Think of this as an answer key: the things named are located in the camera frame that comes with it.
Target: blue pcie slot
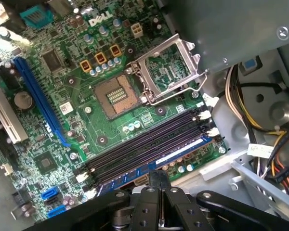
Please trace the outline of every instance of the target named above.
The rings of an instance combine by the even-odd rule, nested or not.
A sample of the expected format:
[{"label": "blue pcie slot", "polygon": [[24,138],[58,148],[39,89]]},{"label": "blue pcie slot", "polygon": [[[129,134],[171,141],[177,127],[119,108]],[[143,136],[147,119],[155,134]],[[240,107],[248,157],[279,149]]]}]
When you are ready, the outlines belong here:
[{"label": "blue pcie slot", "polygon": [[32,94],[33,99],[35,100],[38,108],[40,109],[41,113],[45,117],[45,120],[49,124],[52,131],[59,138],[63,146],[70,147],[71,144],[66,142],[64,135],[61,132],[61,125],[53,109],[51,108],[49,102],[47,101],[42,89],[40,88],[38,82],[34,78],[34,75],[32,71],[30,70],[28,63],[22,57],[14,58],[14,63],[15,63],[17,70],[24,78],[27,88]]},{"label": "blue pcie slot", "polygon": [[115,180],[112,180],[108,184],[100,185],[101,191],[99,195],[105,194],[129,182],[132,182],[133,180],[148,174],[149,171],[156,170],[164,165],[167,165],[173,162],[174,160],[177,160],[178,158],[183,157],[186,154],[189,154],[195,151],[196,149],[210,143],[211,141],[212,138],[206,136],[201,136],[198,139],[192,140],[189,143],[182,146],[180,149],[173,150],[172,152],[169,152],[168,154],[161,156],[159,159],[151,161],[150,163],[147,163],[146,165],[143,165],[132,172],[129,172]]},{"label": "blue pcie slot", "polygon": [[60,205],[57,208],[54,208],[50,210],[47,213],[48,218],[53,218],[54,216],[57,216],[60,213],[64,213],[66,211],[66,207],[64,205]]},{"label": "blue pcie slot", "polygon": [[43,200],[48,200],[59,193],[58,187],[52,187],[49,190],[43,192],[40,196]]}]

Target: wire bundle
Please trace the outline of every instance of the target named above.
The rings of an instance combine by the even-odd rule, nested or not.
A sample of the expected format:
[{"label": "wire bundle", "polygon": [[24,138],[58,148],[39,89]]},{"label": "wire bundle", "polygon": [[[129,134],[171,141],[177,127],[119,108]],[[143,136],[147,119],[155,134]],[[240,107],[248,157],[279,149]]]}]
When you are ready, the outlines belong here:
[{"label": "wire bundle", "polygon": [[[244,105],[242,86],[243,87],[264,86],[264,87],[272,87],[276,89],[280,89],[281,87],[278,84],[271,84],[271,83],[250,83],[250,84],[248,83],[248,84],[240,85],[239,78],[238,78],[238,65],[234,65],[231,68],[229,68],[227,72],[225,92],[222,92],[221,94],[219,94],[219,96],[222,96],[223,93],[225,93],[226,100],[230,109],[246,127],[248,131],[250,143],[257,143],[254,130],[264,132],[267,134],[279,135],[279,138],[276,141],[274,150],[270,158],[267,161],[266,167],[264,169],[264,173],[262,175],[261,175],[261,161],[262,160],[259,157],[254,159],[254,171],[256,172],[258,176],[261,175],[261,177],[264,178],[269,170],[269,167],[271,167],[272,175],[275,176],[275,172],[279,172],[283,168],[285,168],[283,164],[281,163],[278,154],[280,152],[280,149],[287,142],[289,142],[289,132],[287,132],[285,129],[276,131],[273,129],[265,129],[261,127],[252,118],[252,116],[249,114],[249,112],[247,111]],[[286,178],[286,180],[282,182],[282,185],[284,186],[287,194],[289,194],[289,178]]]}]

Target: motherboard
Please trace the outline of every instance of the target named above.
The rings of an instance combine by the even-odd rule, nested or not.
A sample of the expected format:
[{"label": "motherboard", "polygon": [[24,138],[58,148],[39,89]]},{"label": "motherboard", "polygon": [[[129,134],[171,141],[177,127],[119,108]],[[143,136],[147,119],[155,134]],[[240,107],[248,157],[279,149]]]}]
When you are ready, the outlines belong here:
[{"label": "motherboard", "polygon": [[42,221],[163,169],[226,153],[199,57],[153,0],[50,0],[0,30],[0,161],[21,216]]}]

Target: blue sata port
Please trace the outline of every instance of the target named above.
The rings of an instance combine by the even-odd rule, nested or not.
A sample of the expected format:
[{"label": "blue sata port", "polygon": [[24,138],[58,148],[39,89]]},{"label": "blue sata port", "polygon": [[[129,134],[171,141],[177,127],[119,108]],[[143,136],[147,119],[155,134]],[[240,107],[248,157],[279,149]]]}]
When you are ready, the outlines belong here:
[{"label": "blue sata port", "polygon": [[60,213],[64,213],[66,211],[66,207],[64,205],[60,205],[57,208],[54,208],[50,210],[47,215],[48,218],[53,218],[54,216],[57,216]]},{"label": "blue sata port", "polygon": [[49,190],[43,192],[40,196],[43,200],[48,200],[59,193],[58,187],[52,187]]},{"label": "blue sata port", "polygon": [[51,130],[56,134],[63,146],[70,147],[71,144],[66,142],[59,120],[57,119],[54,110],[35,79],[28,63],[22,57],[16,57],[13,61],[17,70],[24,78],[26,87],[29,89],[35,103],[37,104],[40,112],[43,114],[46,122],[49,124]]}]

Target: blue connector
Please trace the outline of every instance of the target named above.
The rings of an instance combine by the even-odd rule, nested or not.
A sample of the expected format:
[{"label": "blue connector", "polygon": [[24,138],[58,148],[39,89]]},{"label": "blue connector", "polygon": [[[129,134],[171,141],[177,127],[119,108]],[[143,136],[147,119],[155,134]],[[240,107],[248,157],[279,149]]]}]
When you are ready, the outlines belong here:
[{"label": "blue connector", "polygon": [[48,218],[53,218],[54,216],[57,216],[60,213],[64,213],[65,211],[66,211],[66,207],[64,205],[60,205],[57,208],[50,210],[47,213],[47,215],[48,215]]},{"label": "blue connector", "polygon": [[33,99],[35,100],[39,110],[45,117],[46,122],[49,124],[50,128],[56,134],[56,136],[59,138],[63,146],[70,147],[71,144],[66,142],[57,116],[54,113],[52,107],[50,106],[38,82],[36,81],[28,63],[22,57],[16,57],[13,61],[17,70],[24,78],[25,84],[29,89]]},{"label": "blue connector", "polygon": [[41,5],[34,6],[20,13],[20,17],[28,26],[36,29],[40,29],[53,22],[53,13]]},{"label": "blue connector", "polygon": [[58,187],[52,187],[49,190],[43,192],[40,196],[43,200],[48,200],[59,193]]}]

